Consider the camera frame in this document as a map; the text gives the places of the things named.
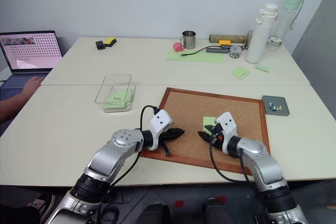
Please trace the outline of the bystander's hand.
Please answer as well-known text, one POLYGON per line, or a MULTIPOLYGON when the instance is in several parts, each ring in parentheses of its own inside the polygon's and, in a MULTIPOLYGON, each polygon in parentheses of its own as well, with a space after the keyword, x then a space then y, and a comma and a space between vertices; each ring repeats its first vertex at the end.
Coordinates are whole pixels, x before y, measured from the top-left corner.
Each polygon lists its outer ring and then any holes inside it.
POLYGON ((31 97, 35 93, 35 91, 41 86, 43 80, 44 77, 34 76, 30 78, 24 85, 22 95, 26 97, 31 97))

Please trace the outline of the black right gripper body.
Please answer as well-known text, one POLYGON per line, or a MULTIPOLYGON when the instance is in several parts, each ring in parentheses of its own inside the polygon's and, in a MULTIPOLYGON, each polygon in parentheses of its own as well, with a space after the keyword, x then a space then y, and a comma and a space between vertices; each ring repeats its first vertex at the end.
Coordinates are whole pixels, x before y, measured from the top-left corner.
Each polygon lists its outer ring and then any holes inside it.
POLYGON ((223 136, 223 128, 220 124, 216 124, 215 126, 211 125, 209 127, 209 131, 211 132, 212 137, 212 146, 215 147, 218 150, 223 150, 223 142, 224 142, 224 136, 223 136))

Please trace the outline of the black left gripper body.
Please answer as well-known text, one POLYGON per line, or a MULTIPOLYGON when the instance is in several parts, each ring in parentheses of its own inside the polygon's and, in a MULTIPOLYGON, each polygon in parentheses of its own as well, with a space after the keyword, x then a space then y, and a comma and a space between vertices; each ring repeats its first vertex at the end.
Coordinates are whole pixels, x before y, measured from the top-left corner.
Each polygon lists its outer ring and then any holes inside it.
POLYGON ((172 139, 174 139, 174 130, 168 129, 160 134, 159 143, 163 143, 164 141, 169 141, 172 139))

